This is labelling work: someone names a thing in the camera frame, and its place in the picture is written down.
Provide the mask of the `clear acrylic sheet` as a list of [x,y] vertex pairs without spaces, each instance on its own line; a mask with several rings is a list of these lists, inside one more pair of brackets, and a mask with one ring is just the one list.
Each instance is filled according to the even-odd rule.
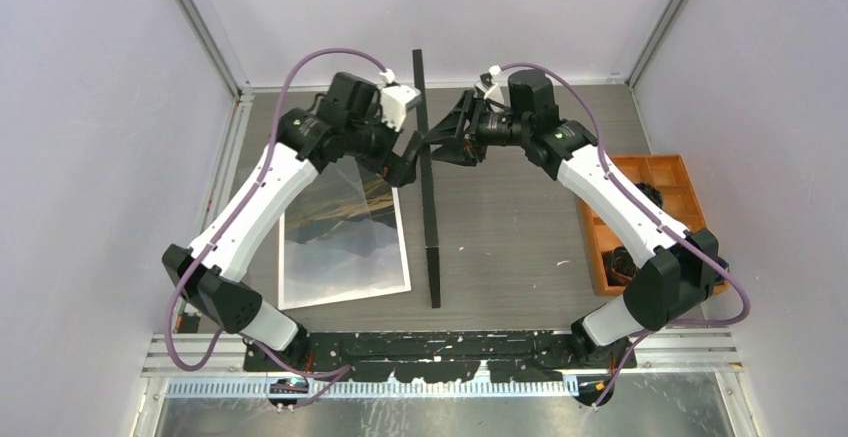
[[298,244],[328,240],[355,224],[397,228],[393,188],[351,158],[331,164],[287,207],[283,235]]

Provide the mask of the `wooden picture frame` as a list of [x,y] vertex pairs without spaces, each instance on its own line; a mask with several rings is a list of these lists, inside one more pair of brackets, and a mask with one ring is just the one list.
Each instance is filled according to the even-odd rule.
[[[429,131],[429,118],[426,100],[424,59],[423,51],[421,49],[414,49],[412,51],[412,68],[413,83],[415,88],[420,91],[421,95],[421,103],[416,110],[417,131],[422,135],[426,135]],[[438,240],[432,157],[428,144],[424,143],[422,145],[418,160],[420,169],[419,180],[421,186],[424,245],[430,305],[433,309],[439,309],[442,307],[440,248]]]

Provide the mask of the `landscape photo print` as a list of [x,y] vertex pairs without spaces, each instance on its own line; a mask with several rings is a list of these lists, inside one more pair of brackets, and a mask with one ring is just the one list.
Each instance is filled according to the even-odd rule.
[[279,221],[278,307],[282,310],[381,297],[411,290],[397,190],[397,228],[355,224],[328,240],[298,244]]

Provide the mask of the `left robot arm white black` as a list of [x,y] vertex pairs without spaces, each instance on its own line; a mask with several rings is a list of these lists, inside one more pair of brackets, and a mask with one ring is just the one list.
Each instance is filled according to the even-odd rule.
[[339,159],[355,159],[394,187],[413,182],[420,133],[403,154],[393,148],[420,101],[414,87],[378,86],[338,72],[310,107],[283,113],[223,211],[188,246],[172,244],[164,252],[162,263],[179,297],[223,331],[263,343],[280,369],[298,369],[307,355],[305,330],[244,283],[248,265],[286,208]]

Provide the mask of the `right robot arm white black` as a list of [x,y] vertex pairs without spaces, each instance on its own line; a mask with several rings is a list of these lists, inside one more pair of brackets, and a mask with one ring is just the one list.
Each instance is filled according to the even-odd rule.
[[623,293],[575,321],[574,360],[596,367],[611,346],[640,331],[658,331],[714,293],[719,244],[652,202],[610,160],[599,138],[560,116],[552,74],[512,66],[504,98],[492,67],[463,93],[425,137],[435,160],[475,166],[491,146],[517,146],[586,203],[616,235],[636,267]]

